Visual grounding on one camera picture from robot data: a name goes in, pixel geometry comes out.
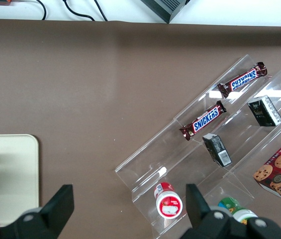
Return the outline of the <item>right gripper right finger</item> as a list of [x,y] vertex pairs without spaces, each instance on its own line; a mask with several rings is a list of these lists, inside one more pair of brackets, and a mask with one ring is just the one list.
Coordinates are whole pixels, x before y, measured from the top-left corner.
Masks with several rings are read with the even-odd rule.
[[182,239],[281,239],[281,228],[268,218],[236,221],[223,209],[212,210],[195,184],[186,184],[186,210],[192,227]]

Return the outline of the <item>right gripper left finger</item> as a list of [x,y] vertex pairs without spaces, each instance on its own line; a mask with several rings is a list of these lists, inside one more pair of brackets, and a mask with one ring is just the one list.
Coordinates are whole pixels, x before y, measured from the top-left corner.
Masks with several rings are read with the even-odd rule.
[[27,210],[0,227],[0,239],[56,239],[74,208],[73,185],[63,185],[44,207]]

